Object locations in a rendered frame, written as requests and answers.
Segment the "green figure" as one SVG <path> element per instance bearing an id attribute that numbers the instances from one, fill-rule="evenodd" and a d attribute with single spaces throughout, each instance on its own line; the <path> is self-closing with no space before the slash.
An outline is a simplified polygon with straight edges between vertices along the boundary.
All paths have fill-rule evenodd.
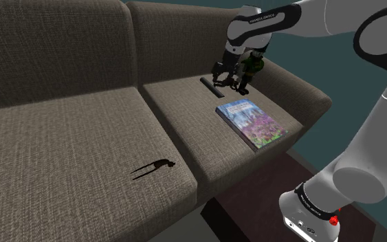
<path id="1" fill-rule="evenodd" d="M 249 91 L 246 89 L 248 83 L 250 83 L 257 72 L 264 67 L 263 53 L 256 50 L 252 50 L 250 55 L 241 61 L 241 81 L 237 91 L 241 95 L 247 95 Z"/>

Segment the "black remote control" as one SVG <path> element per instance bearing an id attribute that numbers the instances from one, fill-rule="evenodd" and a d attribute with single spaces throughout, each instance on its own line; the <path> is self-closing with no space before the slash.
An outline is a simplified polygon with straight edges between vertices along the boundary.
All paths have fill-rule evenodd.
<path id="1" fill-rule="evenodd" d="M 201 77 L 200 81 L 204 84 L 217 98 L 223 98 L 224 95 L 214 86 L 212 85 L 206 78 Z"/>

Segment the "dark robot stand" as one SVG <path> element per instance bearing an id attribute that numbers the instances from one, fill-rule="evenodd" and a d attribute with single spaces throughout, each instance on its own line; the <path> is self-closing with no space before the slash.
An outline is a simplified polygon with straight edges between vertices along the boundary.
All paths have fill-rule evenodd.
<path id="1" fill-rule="evenodd" d="M 287 151 L 210 199 L 201 216 L 220 242 L 305 242 L 284 224 L 278 198 L 316 172 Z"/>

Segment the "brown fabric sofa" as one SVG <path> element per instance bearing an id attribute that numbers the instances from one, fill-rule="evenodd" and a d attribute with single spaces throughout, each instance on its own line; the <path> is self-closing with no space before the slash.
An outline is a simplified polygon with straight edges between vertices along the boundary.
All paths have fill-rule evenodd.
<path id="1" fill-rule="evenodd" d="M 288 134 L 254 152 L 215 111 L 240 95 L 200 82 L 235 15 L 0 0 L 0 242 L 147 242 L 292 147 L 325 93 L 266 61 L 248 97 Z"/>

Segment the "colourful book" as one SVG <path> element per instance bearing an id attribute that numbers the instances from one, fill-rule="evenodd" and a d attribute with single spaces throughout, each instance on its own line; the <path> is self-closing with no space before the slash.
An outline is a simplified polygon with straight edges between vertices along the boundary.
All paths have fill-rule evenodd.
<path id="1" fill-rule="evenodd" d="M 248 99 L 223 104 L 215 111 L 254 152 L 288 134 L 288 130 Z"/>

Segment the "black tongs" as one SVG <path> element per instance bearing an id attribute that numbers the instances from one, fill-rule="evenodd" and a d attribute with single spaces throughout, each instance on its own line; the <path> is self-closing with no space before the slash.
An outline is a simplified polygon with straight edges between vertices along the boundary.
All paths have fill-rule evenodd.
<path id="1" fill-rule="evenodd" d="M 169 159 L 159 159 L 159 160 L 157 160 L 157 161 L 151 162 L 150 164 L 147 164 L 147 165 L 145 165 L 145 166 L 142 166 L 142 167 L 140 167 L 140 168 L 138 168 L 138 169 L 132 171 L 131 173 L 135 173 L 135 172 L 138 172 L 138 171 L 140 171 L 140 170 L 143 170 L 143 169 L 145 169 L 145 168 L 147 168 L 147 167 L 149 167 L 149 166 L 152 166 L 152 167 L 153 167 L 152 170 L 149 170 L 149 171 L 145 172 L 144 174 L 141 174 L 141 175 L 139 175 L 139 176 L 133 178 L 133 180 L 136 180 L 136 179 L 139 179 L 139 178 L 141 178 L 141 177 L 143 177 L 143 176 L 145 176 L 145 175 L 148 175 L 148 174 L 150 174 L 150 173 L 152 173 L 152 172 L 158 170 L 159 168 L 161 168 L 161 167 L 163 167 L 163 166 L 173 167 L 175 164 L 176 164 L 175 162 L 172 162 L 172 161 L 170 161 Z"/>

